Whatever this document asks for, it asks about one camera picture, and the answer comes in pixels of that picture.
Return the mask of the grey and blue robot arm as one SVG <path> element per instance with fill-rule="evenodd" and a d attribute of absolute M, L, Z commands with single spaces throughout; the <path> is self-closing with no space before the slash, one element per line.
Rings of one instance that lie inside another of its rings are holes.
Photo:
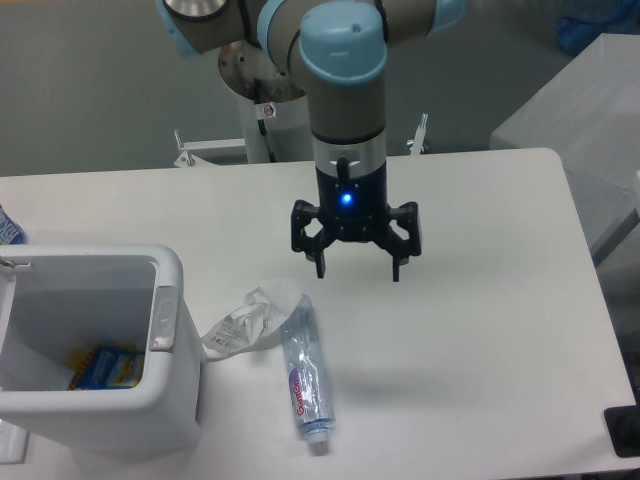
<path fill-rule="evenodd" d="M 385 66 L 391 46 L 459 21 L 462 1 L 160 1 L 175 44 L 200 55 L 248 41 L 308 102 L 319 201 L 297 201 L 291 247 L 325 271 L 335 241 L 372 242 L 400 268 L 421 252 L 414 202 L 387 201 Z"/>

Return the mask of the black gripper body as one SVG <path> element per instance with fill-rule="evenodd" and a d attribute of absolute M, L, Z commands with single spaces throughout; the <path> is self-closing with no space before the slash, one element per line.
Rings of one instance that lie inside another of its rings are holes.
<path fill-rule="evenodd" d="M 316 169 L 318 219 L 326 234 L 341 241 L 371 241 L 389 228 L 386 164 L 360 177 L 335 177 Z"/>

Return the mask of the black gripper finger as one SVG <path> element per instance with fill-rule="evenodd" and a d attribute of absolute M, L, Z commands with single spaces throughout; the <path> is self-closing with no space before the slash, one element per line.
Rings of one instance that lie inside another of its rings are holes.
<path fill-rule="evenodd" d="M 387 207 L 377 220 L 377 246 L 392 258 L 392 278 L 400 279 L 400 267 L 422 253 L 419 206 L 409 201 L 397 208 Z"/>
<path fill-rule="evenodd" d="M 321 228 L 309 236 L 306 228 L 317 220 Z M 291 249 L 303 252 L 306 258 L 315 264 L 316 275 L 323 278 L 326 272 L 324 251 L 336 240 L 333 218 L 326 215 L 320 207 L 304 200 L 296 200 L 291 212 Z"/>

